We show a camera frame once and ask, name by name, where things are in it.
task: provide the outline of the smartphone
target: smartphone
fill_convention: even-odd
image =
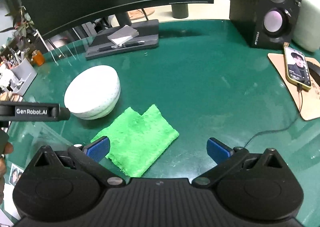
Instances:
[[[285,46],[284,61],[287,80],[294,85],[301,84],[305,91],[309,91],[311,89],[311,80],[304,54]]]

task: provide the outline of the green towel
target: green towel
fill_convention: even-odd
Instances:
[[[129,107],[91,142],[102,136],[110,139],[110,152],[106,158],[126,175],[141,177],[179,133],[153,104],[143,115]]]

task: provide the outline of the screw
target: screw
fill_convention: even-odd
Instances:
[[[194,179],[195,183],[197,183],[198,185],[208,185],[210,184],[210,180],[206,177],[197,177],[196,179]]]
[[[107,180],[107,182],[109,185],[120,185],[120,184],[122,184],[123,180],[120,177],[110,177]]]
[[[300,7],[300,6],[301,6],[301,2],[300,2],[300,1],[295,0],[294,2],[298,5],[298,7]]]

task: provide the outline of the yellow phone case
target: yellow phone case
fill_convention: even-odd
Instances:
[[[288,47],[288,46],[285,46],[285,47],[284,47],[285,77],[287,78],[288,82],[290,82],[291,84],[293,84],[293,85],[298,85],[298,84],[300,84],[300,85],[302,85],[302,88],[303,88],[305,91],[308,92],[308,91],[311,89],[311,85],[310,85],[310,86],[309,86],[309,85],[305,85],[304,83],[299,82],[299,81],[296,81],[296,80],[292,79],[292,78],[289,76],[288,61],[287,61],[287,57],[286,57],[286,55],[285,55],[286,49],[292,49],[293,51],[298,52],[300,55],[302,55],[302,56],[304,57],[304,60],[306,60],[304,54],[301,53],[301,52],[298,51],[298,50],[295,50],[295,49],[291,48],[291,47]]]

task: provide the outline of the black speaker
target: black speaker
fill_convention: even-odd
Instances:
[[[290,42],[301,0],[230,0],[230,20],[249,46],[282,49]]]

